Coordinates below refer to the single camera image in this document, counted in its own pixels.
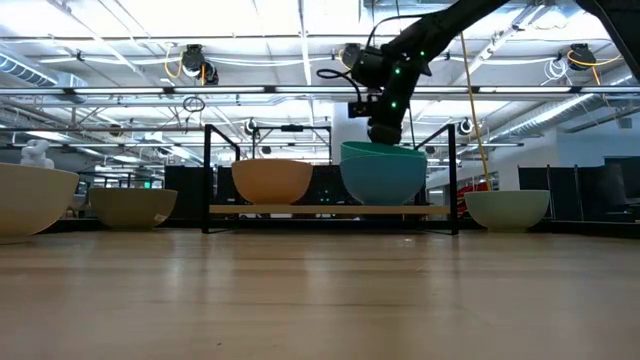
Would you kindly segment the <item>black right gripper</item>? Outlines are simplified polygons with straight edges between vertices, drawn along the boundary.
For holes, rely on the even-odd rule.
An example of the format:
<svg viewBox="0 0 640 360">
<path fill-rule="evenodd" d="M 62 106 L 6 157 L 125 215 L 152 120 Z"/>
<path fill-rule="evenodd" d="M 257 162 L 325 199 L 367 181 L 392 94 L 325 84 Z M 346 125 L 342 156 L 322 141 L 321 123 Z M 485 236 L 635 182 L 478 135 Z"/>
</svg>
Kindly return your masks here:
<svg viewBox="0 0 640 360">
<path fill-rule="evenodd" d="M 368 120 L 368 137 L 373 143 L 397 145 L 402 139 L 402 123 Z"/>
</svg>

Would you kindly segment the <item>teal blue bowl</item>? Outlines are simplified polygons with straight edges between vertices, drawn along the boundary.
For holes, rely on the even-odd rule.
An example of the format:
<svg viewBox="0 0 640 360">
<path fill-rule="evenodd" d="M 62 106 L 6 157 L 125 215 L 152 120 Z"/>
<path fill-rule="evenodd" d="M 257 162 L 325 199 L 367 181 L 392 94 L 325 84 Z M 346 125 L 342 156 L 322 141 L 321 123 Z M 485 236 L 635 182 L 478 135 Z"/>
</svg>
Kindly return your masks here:
<svg viewBox="0 0 640 360">
<path fill-rule="evenodd" d="M 403 205 L 425 183 L 423 156 L 369 155 L 340 163 L 341 178 L 349 194 L 364 205 Z"/>
</svg>

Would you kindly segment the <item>orange bowl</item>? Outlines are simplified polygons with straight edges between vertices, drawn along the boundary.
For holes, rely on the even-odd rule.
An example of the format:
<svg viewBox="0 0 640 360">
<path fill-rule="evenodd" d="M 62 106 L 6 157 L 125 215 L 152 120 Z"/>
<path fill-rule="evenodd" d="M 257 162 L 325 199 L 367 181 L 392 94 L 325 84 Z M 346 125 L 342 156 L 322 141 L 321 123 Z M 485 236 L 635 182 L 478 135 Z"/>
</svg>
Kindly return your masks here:
<svg viewBox="0 0 640 360">
<path fill-rule="evenodd" d="M 311 182 L 313 166 L 288 159 L 250 159 L 232 164 L 239 194 L 254 205 L 289 205 L 299 200 Z"/>
</svg>

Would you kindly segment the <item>pale mint bowl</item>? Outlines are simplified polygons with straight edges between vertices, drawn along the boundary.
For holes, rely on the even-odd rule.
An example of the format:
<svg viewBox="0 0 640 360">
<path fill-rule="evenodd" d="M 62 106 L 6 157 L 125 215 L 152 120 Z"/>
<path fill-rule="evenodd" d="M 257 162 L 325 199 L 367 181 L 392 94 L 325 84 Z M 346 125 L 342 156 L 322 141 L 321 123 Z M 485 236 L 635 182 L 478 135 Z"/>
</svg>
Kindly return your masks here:
<svg viewBox="0 0 640 360">
<path fill-rule="evenodd" d="M 549 204 L 549 190 L 487 191 L 468 202 L 473 220 L 493 232 L 525 232 L 544 218 Z"/>
</svg>

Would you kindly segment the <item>olive beige bowl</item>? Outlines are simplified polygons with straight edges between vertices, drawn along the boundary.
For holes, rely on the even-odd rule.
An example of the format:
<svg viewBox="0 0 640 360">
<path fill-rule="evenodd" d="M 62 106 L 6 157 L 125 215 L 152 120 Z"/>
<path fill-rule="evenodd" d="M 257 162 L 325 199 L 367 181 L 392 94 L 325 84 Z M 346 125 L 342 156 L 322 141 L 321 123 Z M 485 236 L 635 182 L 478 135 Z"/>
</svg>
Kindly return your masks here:
<svg viewBox="0 0 640 360">
<path fill-rule="evenodd" d="M 178 192 L 171 189 L 89 189 L 93 213 L 112 229 L 153 229 L 169 218 L 177 197 Z"/>
</svg>

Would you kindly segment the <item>cream bowl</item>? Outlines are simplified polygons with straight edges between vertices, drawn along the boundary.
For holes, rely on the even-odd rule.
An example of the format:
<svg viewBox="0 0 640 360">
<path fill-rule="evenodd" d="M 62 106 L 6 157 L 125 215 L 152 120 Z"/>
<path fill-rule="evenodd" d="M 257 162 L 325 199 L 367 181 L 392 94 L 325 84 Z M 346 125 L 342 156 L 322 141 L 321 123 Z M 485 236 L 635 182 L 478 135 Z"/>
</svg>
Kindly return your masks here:
<svg viewBox="0 0 640 360">
<path fill-rule="evenodd" d="M 78 182 L 73 172 L 0 163 L 0 243 L 54 224 L 71 204 Z"/>
</svg>

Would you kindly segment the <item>red object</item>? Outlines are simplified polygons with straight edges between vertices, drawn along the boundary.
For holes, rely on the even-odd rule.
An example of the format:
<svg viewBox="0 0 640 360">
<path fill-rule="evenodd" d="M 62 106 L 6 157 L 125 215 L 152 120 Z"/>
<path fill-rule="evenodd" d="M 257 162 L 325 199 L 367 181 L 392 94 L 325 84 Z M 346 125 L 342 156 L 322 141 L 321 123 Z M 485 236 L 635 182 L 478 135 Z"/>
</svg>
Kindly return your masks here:
<svg viewBox="0 0 640 360">
<path fill-rule="evenodd" d="M 489 190 L 488 184 L 483 181 L 475 185 L 466 185 L 458 189 L 457 191 L 457 216 L 463 218 L 469 215 L 468 202 L 473 195 L 477 193 L 487 192 Z"/>
</svg>

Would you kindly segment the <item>black office partition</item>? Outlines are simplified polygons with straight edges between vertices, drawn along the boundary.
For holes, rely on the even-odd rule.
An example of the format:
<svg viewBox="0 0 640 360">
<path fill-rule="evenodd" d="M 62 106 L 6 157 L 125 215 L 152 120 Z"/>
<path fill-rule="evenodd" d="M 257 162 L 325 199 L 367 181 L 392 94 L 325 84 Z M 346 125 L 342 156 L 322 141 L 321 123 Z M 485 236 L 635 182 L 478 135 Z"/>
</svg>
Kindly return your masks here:
<svg viewBox="0 0 640 360">
<path fill-rule="evenodd" d="M 545 217 L 559 221 L 640 223 L 640 157 L 595 167 L 520 167 L 522 190 L 547 190 Z"/>
</svg>

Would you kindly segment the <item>white robot figure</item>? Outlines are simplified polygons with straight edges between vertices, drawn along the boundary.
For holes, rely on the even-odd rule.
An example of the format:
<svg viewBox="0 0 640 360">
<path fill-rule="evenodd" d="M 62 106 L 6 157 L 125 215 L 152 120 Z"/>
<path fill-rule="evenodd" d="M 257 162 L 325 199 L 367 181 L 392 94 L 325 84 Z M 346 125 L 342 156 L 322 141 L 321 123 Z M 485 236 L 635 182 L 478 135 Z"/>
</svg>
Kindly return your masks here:
<svg viewBox="0 0 640 360">
<path fill-rule="evenodd" d="M 21 165 L 54 169 L 55 163 L 46 156 L 50 143 L 47 140 L 32 139 L 21 150 Z"/>
</svg>

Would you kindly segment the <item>black gantry frame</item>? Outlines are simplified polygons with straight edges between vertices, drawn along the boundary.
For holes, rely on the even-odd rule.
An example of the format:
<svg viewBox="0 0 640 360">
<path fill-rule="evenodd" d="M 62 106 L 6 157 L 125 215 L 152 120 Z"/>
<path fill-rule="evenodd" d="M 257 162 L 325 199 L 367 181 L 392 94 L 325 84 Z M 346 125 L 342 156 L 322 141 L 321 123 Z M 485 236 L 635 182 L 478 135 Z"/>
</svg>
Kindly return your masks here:
<svg viewBox="0 0 640 360">
<path fill-rule="evenodd" d="M 305 131 L 310 131 L 313 135 L 316 136 L 317 139 L 320 140 L 320 143 L 323 144 L 328 151 L 327 161 L 329 163 L 333 162 L 333 150 L 331 142 L 333 140 L 332 137 L 332 127 L 330 125 L 325 126 L 315 126 L 315 125 L 300 125 L 300 124 L 284 124 L 278 126 L 261 126 L 254 125 L 251 129 L 251 156 L 253 158 L 256 157 L 256 150 L 263 147 L 276 147 L 275 143 L 265 143 L 266 138 L 274 131 L 279 131 L 282 133 L 302 133 Z"/>
</svg>

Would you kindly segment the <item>silver ventilation duct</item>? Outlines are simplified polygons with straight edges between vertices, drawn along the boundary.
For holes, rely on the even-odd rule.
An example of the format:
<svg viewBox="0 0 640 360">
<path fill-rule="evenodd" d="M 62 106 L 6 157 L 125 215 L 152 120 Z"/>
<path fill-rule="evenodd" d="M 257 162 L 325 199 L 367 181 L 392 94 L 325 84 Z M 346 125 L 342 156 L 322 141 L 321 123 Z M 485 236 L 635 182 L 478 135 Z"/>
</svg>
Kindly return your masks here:
<svg viewBox="0 0 640 360">
<path fill-rule="evenodd" d="M 48 69 L 9 50 L 0 50 L 0 74 L 28 84 L 28 87 L 23 88 L 0 88 L 1 96 L 54 96 L 75 104 L 82 104 L 87 100 L 86 96 L 77 91 L 77 88 L 88 86 L 80 77 Z"/>
</svg>

